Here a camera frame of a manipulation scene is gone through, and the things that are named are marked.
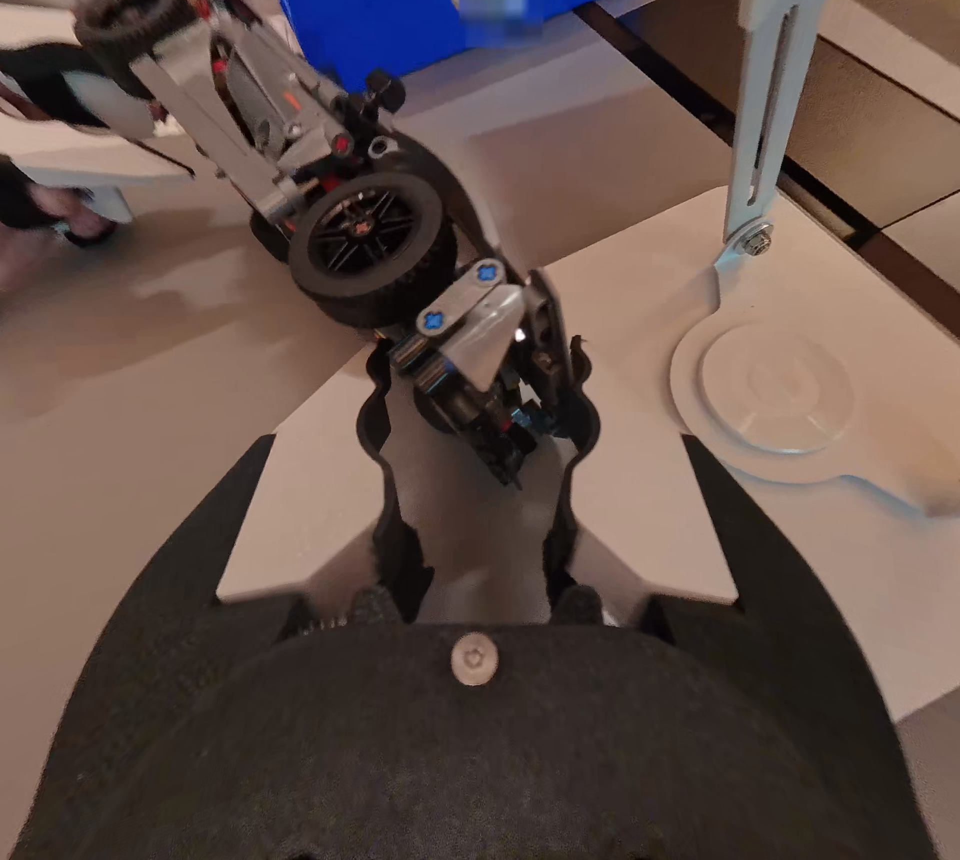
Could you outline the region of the white book stand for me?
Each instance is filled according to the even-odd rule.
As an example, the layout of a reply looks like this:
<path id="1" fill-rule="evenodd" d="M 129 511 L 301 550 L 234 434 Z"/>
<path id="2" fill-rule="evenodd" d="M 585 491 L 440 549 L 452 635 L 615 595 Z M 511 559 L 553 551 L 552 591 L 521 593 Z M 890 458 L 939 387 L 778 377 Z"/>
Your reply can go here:
<path id="1" fill-rule="evenodd" d="M 958 688 L 958 343 L 779 195 L 724 246 L 727 147 L 608 41 L 558 117 L 548 268 L 568 328 L 798 548 L 894 721 Z"/>

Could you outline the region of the person's left hand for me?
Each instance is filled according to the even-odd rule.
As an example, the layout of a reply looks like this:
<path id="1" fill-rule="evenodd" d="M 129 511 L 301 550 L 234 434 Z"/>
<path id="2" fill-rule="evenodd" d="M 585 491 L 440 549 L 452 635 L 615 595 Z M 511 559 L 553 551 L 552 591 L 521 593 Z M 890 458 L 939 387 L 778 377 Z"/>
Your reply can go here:
<path id="1" fill-rule="evenodd" d="M 83 244 L 101 242 L 116 223 L 88 206 L 73 190 L 28 182 L 20 192 L 2 192 L 1 294 L 14 292 L 42 265 L 54 247 L 58 226 Z"/>

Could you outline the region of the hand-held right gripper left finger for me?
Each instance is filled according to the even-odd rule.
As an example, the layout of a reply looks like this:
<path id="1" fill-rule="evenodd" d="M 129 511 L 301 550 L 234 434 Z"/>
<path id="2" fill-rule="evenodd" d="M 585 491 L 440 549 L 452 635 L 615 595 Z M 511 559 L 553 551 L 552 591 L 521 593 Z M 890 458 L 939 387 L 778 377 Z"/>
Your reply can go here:
<path id="1" fill-rule="evenodd" d="M 334 619 L 379 586 L 405 622 L 417 619 L 434 569 L 383 455 L 391 384 L 389 347 L 364 346 L 275 428 L 219 601 L 294 594 Z"/>

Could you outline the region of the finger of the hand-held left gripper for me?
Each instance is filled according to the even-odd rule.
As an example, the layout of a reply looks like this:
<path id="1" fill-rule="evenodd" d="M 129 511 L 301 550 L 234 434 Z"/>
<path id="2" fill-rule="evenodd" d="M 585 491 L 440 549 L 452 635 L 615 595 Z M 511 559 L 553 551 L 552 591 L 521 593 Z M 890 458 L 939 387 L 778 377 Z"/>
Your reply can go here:
<path id="1" fill-rule="evenodd" d="M 149 100 L 135 97 L 100 74 L 67 71 L 63 80 L 79 105 L 114 134 L 126 139 L 152 139 L 157 119 Z"/>
<path id="2" fill-rule="evenodd" d="M 113 134 L 60 122 L 1 122 L 1 152 L 31 181 L 51 187 L 117 187 L 190 182 L 190 170 Z"/>

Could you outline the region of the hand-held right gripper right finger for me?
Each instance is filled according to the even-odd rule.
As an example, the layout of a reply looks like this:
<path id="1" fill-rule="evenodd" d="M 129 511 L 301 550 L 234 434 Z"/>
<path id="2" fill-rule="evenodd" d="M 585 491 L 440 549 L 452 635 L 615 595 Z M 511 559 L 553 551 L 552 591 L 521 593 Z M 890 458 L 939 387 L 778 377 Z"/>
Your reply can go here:
<path id="1" fill-rule="evenodd" d="M 640 621 L 655 596 L 734 605 L 738 590 L 680 429 L 595 344 L 575 336 L 569 359 L 558 417 L 574 453 L 542 547 L 551 612 L 575 586 L 593 589 L 621 627 Z"/>

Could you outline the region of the grey toy car model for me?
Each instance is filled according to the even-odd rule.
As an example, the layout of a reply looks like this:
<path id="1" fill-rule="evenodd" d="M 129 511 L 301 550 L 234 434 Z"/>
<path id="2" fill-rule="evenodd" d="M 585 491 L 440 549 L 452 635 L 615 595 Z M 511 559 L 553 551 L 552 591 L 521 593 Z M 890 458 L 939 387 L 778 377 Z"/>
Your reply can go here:
<path id="1" fill-rule="evenodd" d="M 572 380 L 556 293 L 483 226 L 462 182 L 400 132 L 402 80 L 350 91 L 291 49 L 248 0 L 198 18 L 130 64 L 251 209 L 256 239 L 330 320 L 374 334 L 424 419 L 518 485 Z"/>

